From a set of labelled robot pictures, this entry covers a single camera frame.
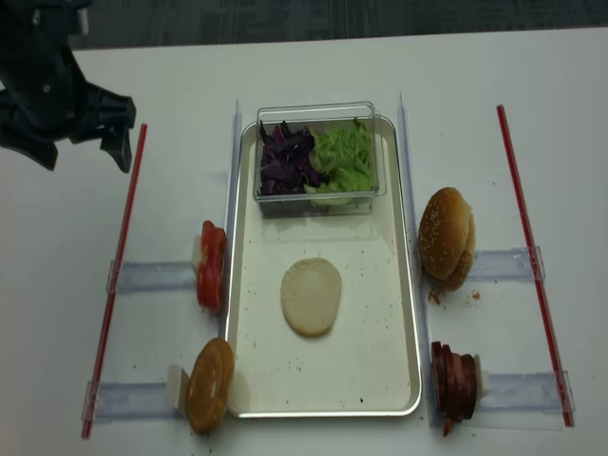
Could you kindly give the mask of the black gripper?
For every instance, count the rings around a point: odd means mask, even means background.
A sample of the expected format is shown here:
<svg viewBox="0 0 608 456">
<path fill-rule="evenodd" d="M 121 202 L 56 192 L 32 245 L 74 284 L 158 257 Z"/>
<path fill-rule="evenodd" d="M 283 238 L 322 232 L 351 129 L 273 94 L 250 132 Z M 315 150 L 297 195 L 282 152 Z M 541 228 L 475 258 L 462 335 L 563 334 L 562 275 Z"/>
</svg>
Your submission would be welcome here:
<svg viewBox="0 0 608 456">
<path fill-rule="evenodd" d="M 54 141 L 101 140 L 128 173 L 133 99 L 86 81 L 68 37 L 88 33 L 89 1 L 1 3 L 1 146 L 53 171 Z"/>
</svg>

